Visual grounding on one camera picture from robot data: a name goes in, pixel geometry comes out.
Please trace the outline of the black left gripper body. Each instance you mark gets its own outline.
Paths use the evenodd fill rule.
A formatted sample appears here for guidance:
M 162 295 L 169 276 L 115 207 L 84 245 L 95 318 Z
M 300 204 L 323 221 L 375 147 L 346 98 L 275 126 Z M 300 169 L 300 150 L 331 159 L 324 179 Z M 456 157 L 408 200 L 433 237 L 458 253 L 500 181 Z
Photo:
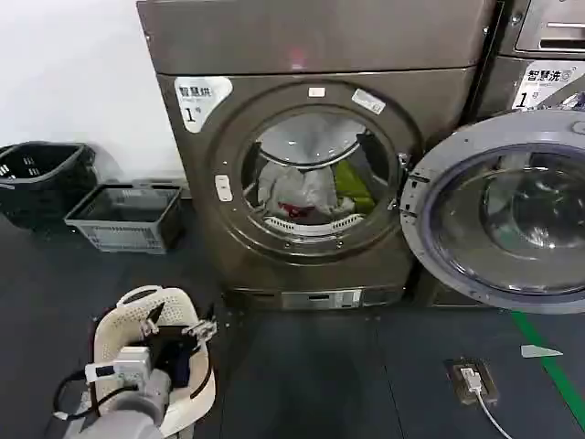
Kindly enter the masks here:
M 185 326 L 161 326 L 159 333 L 146 339 L 153 366 L 156 369 L 185 368 L 189 359 L 198 352 L 198 342 L 185 337 Z

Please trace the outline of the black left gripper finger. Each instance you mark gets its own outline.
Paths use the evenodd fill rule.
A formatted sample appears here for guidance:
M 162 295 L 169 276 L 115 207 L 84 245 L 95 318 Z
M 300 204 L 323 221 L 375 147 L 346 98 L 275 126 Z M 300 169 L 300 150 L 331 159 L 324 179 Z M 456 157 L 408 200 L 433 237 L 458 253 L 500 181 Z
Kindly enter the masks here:
M 164 310 L 164 305 L 158 305 L 153 308 L 147 315 L 146 319 L 140 323 L 142 335 L 156 335 L 159 333 L 158 320 Z
M 218 331 L 218 320 L 215 312 L 215 305 L 211 304 L 202 319 L 199 319 L 193 326 L 186 327 L 181 331 L 185 337 L 193 338 L 196 342 L 208 342 Z

